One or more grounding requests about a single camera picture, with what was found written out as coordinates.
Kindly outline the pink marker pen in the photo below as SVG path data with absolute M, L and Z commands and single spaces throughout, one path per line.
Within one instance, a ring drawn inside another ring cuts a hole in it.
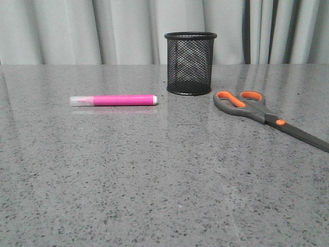
M 158 98 L 155 95 L 97 95 L 70 97 L 70 105 L 73 107 L 144 106 L 157 104 Z

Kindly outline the grey orange scissors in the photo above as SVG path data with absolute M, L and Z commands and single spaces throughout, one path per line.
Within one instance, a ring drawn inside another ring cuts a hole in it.
M 288 124 L 265 105 L 265 96 L 255 91 L 243 91 L 234 96 L 229 91 L 219 91 L 213 95 L 214 105 L 221 111 L 234 116 L 250 118 L 261 124 L 270 125 L 296 139 L 328 152 L 328 143 Z

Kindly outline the black mesh pen holder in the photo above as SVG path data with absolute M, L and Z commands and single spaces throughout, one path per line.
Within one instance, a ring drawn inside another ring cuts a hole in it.
M 211 91 L 213 32 L 170 32 L 167 40 L 167 91 L 204 95 Z

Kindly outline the grey curtain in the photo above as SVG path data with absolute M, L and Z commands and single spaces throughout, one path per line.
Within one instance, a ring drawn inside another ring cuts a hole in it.
M 1 1 L 1 64 L 165 64 L 176 31 L 215 64 L 328 62 L 328 1 Z

